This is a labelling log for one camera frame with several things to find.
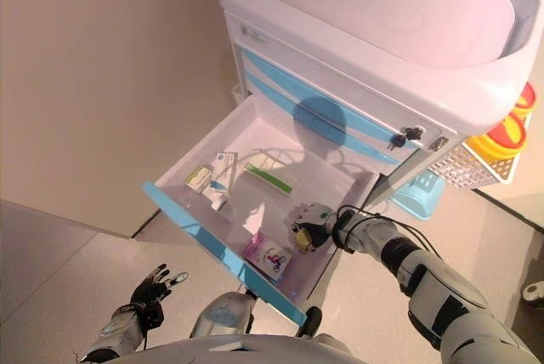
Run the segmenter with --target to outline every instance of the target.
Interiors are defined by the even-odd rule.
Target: white basket
[[[525,118],[528,129],[530,115]],[[518,166],[520,154],[488,163],[465,143],[454,147],[448,154],[429,167],[457,188],[478,188],[494,183],[510,184]]]

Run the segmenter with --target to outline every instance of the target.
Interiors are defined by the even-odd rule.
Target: blue plastic bin
[[[416,218],[429,219],[445,188],[445,180],[433,172],[425,171],[403,185],[391,200]]]

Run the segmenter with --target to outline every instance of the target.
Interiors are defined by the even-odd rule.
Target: drawer handle
[[[245,49],[243,52],[266,77],[298,100],[311,100],[311,98],[319,97],[321,103],[309,103],[308,105],[308,109],[313,111],[316,115],[326,117],[327,120],[336,124],[338,124],[336,116],[341,116],[345,126],[386,143],[394,137],[394,134],[386,128],[375,124],[373,121],[363,117],[341,103],[326,97],[321,91],[310,87],[305,82],[296,79],[293,75],[278,69],[252,52]],[[410,143],[408,146],[410,146],[410,148],[415,148],[415,146]]]
[[[253,74],[246,71],[246,77],[252,82],[266,97],[275,102],[283,111],[286,111],[291,116],[295,117],[297,121],[302,123],[307,128],[313,130],[321,137],[332,141],[338,145],[343,145],[349,149],[356,151],[358,153],[364,154],[365,156],[372,157],[378,161],[386,162],[388,164],[400,164],[394,158],[387,156],[380,151],[376,150],[374,147],[371,147],[355,137],[344,133],[344,131],[339,130],[328,122],[320,119],[314,115],[311,111],[307,111],[300,105],[295,105],[288,98],[273,90],[269,85],[262,82],[260,79],[255,77]]]
[[[260,298],[272,304],[299,326],[304,324],[306,321],[304,312],[281,294],[269,281],[259,275],[241,257],[202,227],[168,194],[150,182],[145,183],[143,189],[168,218],[183,228],[188,235],[193,236],[202,247],[227,266],[229,271],[237,276],[248,288],[251,288]]]

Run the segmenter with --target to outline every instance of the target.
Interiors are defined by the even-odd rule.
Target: metal latch
[[[432,151],[438,151],[444,147],[450,139],[445,136],[438,137],[428,148]]]

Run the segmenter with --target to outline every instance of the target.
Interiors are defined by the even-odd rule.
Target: cable
[[[375,219],[376,217],[368,217],[368,218],[364,218],[362,219],[361,221],[357,222],[354,226],[352,226],[348,233],[346,234],[346,237],[344,238],[343,240],[343,243],[344,243],[344,246],[347,247],[348,246],[348,239],[349,237],[351,236],[351,233],[354,231],[355,228],[357,228],[357,225],[359,224],[362,224],[363,222],[365,221],[368,221],[369,219]]]
[[[433,246],[433,244],[429,241],[429,239],[427,239],[427,237],[426,237],[420,230],[418,230],[417,228],[414,228],[413,226],[410,226],[410,225],[408,225],[408,224],[405,224],[404,222],[399,222],[399,221],[397,221],[396,219],[392,219],[392,218],[383,216],[383,215],[381,215],[380,213],[369,213],[369,212],[367,212],[367,211],[362,211],[362,207],[356,207],[355,205],[352,205],[352,204],[344,204],[344,205],[342,205],[342,206],[337,210],[337,219],[340,217],[340,212],[341,212],[344,208],[356,209],[356,210],[357,210],[357,213],[364,212],[365,214],[368,214],[368,215],[371,216],[370,218],[362,219],[361,221],[359,221],[358,223],[356,223],[354,226],[351,227],[351,229],[349,230],[349,232],[348,232],[348,234],[346,235],[346,238],[345,238],[345,240],[344,240],[346,244],[348,243],[349,235],[353,232],[354,228],[355,228],[357,225],[359,225],[360,223],[362,223],[362,222],[364,222],[364,221],[367,221],[367,220],[369,220],[369,219],[385,219],[385,220],[390,221],[390,222],[393,222],[394,224],[397,224],[397,225],[401,226],[402,228],[404,228],[405,230],[407,230],[414,238],[416,238],[416,240],[422,245],[422,247],[423,247],[426,251],[433,252],[436,256],[438,256],[440,259],[442,259],[442,257],[440,256],[440,254],[438,253],[438,251],[436,250],[436,248]]]

